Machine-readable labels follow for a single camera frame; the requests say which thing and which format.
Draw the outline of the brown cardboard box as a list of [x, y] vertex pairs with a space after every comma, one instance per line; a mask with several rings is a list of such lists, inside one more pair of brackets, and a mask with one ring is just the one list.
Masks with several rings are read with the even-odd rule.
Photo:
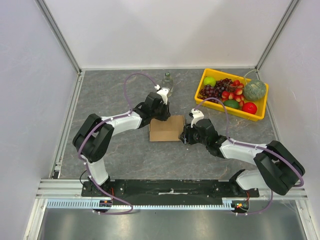
[[149, 125], [150, 142], [178, 142], [185, 126], [183, 115], [172, 115], [166, 121], [152, 119]]

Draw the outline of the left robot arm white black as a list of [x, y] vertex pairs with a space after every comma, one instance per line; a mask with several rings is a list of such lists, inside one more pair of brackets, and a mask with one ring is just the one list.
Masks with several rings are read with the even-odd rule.
[[90, 114], [73, 138], [78, 158], [88, 172], [93, 183], [92, 191], [99, 197], [110, 191], [110, 176], [106, 171], [105, 156], [113, 136], [130, 130], [141, 129], [151, 120], [166, 121], [170, 116], [168, 93], [166, 89], [151, 92], [143, 102], [129, 111], [108, 117]]

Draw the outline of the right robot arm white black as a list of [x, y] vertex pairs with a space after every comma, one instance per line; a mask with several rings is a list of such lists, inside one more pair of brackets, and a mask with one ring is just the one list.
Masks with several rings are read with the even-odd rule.
[[235, 181], [229, 184], [229, 191], [235, 197], [254, 188], [268, 188], [284, 196], [298, 185], [299, 176], [306, 172], [281, 142], [273, 140], [269, 144], [253, 145], [228, 139], [218, 134], [207, 118], [186, 124], [179, 138], [186, 145], [204, 145], [215, 157], [236, 159], [257, 167], [255, 170], [241, 170]]

